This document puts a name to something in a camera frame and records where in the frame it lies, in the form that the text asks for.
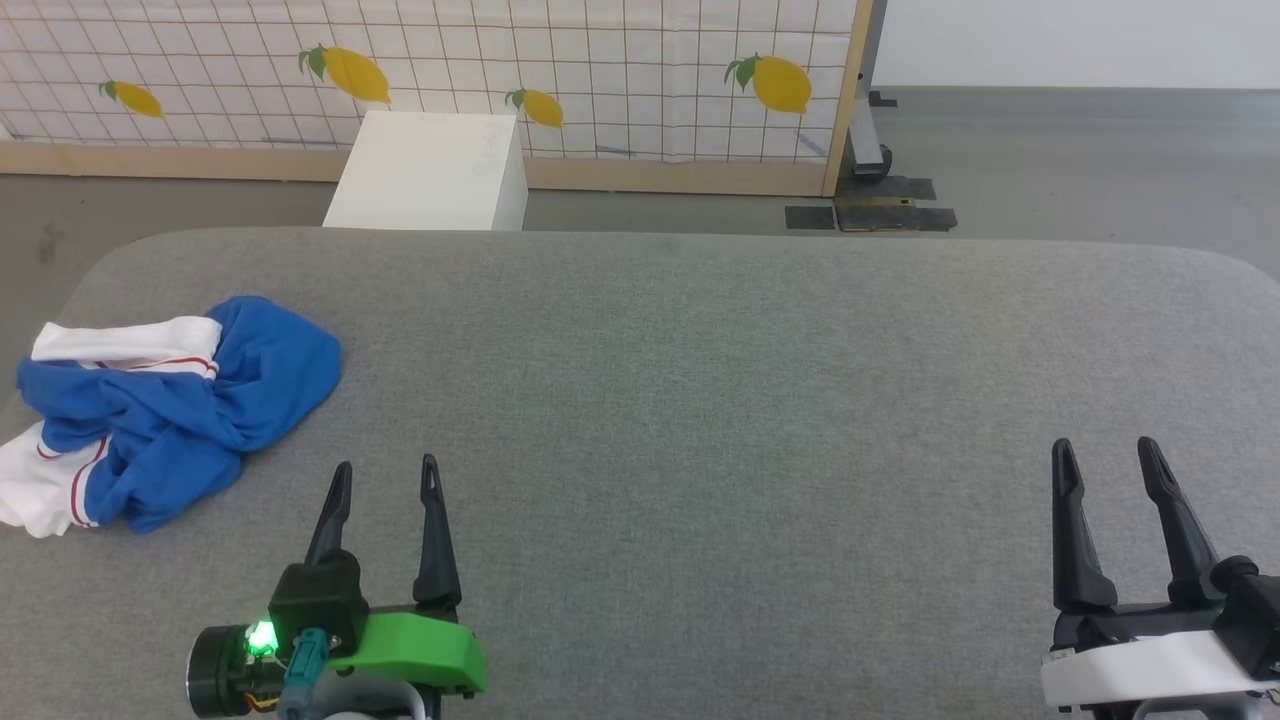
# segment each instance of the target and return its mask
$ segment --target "red stripe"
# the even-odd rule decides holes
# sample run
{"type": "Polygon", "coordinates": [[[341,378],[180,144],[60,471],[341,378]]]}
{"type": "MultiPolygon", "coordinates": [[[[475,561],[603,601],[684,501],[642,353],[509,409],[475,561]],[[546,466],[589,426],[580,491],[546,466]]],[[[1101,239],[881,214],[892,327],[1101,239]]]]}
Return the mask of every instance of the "red stripe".
{"type": "Polygon", "coordinates": [[[205,360],[204,357],[178,357],[174,360],[161,360],[159,363],[147,363],[146,365],[134,365],[129,368],[131,370],[141,370],[143,368],[156,368],[159,365],[175,365],[178,363],[200,363],[206,370],[216,370],[212,363],[205,360]]]}
{"type": "Polygon", "coordinates": [[[88,527],[88,521],[81,519],[79,511],[76,510],[76,505],[77,505],[76,503],[76,489],[79,487],[79,477],[84,473],[84,470],[88,469],[90,465],[92,465],[93,462],[97,462],[99,460],[102,459],[102,451],[104,450],[106,450],[106,437],[105,436],[102,437],[102,439],[97,441],[97,452],[93,454],[93,459],[90,460],[88,462],[86,462],[84,466],[81,468],[76,473],[76,478],[72,480],[72,518],[74,518],[76,521],[79,523],[82,527],[88,527]]]}

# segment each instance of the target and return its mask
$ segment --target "gray floor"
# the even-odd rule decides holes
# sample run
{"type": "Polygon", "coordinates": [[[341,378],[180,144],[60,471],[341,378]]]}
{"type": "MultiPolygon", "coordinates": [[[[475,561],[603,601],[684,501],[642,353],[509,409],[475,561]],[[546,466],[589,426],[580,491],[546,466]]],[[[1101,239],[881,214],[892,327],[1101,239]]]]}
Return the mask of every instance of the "gray floor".
{"type": "MultiPolygon", "coordinates": [[[[938,204],[956,210],[960,225],[938,237],[1193,247],[1280,278],[1274,97],[899,96],[901,110],[878,115],[882,140],[895,174],[933,178],[938,204]]],[[[332,193],[311,183],[0,177],[0,398],[40,325],[106,252],[173,229],[319,224],[332,193]]],[[[796,202],[535,191],[526,228],[804,234],[782,218],[796,202]]]]}

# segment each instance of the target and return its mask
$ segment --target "lemon illustration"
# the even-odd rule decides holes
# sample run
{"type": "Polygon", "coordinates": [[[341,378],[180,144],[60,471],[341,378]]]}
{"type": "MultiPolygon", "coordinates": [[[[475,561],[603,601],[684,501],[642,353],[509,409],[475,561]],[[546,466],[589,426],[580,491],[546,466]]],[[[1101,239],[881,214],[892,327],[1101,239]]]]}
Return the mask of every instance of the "lemon illustration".
{"type": "Polygon", "coordinates": [[[298,53],[298,72],[306,73],[306,63],[317,78],[324,79],[328,68],[329,79],[356,100],[366,102],[392,104],[390,85],[387,76],[372,60],[346,47],[325,47],[316,45],[311,50],[298,53]]]}
{"type": "Polygon", "coordinates": [[[120,102],[140,115],[146,115],[148,118],[164,117],[164,109],[160,108],[160,101],[156,100],[154,95],[133,83],[109,79],[106,82],[97,83],[97,94],[106,95],[111,100],[120,102]]]}
{"type": "Polygon", "coordinates": [[[529,119],[540,126],[558,128],[564,122],[564,109],[559,106],[559,102],[554,97],[545,92],[520,88],[508,92],[503,101],[511,102],[517,110],[524,106],[525,113],[529,114],[529,119]]]}
{"type": "Polygon", "coordinates": [[[724,69],[724,82],[728,82],[735,70],[742,90],[746,90],[748,82],[754,81],[755,96],[765,108],[780,113],[805,111],[813,86],[800,65],[773,55],[760,58],[756,53],[750,58],[730,63],[724,69]]]}

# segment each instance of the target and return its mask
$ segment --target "green led light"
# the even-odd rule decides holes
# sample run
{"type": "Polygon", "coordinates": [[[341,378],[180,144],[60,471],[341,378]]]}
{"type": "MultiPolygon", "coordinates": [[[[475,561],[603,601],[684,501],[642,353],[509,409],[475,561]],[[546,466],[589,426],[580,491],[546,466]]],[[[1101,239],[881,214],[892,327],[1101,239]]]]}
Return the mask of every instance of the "green led light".
{"type": "Polygon", "coordinates": [[[275,642],[275,625],[270,620],[259,620],[248,630],[248,652],[253,657],[275,655],[280,643],[275,642]]]}

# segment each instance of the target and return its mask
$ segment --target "blue cloth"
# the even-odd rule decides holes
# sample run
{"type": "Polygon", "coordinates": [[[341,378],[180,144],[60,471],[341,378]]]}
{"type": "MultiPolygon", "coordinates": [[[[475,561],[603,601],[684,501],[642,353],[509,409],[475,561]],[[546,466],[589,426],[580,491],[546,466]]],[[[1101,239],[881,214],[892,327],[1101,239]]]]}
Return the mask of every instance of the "blue cloth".
{"type": "Polygon", "coordinates": [[[212,380],[31,357],[19,366],[18,389],[45,416],[51,450],[111,436],[86,480],[90,520],[159,528],[236,482],[241,454],[279,439],[338,384],[338,340],[270,300],[233,297],[206,316],[223,325],[212,380]]]}

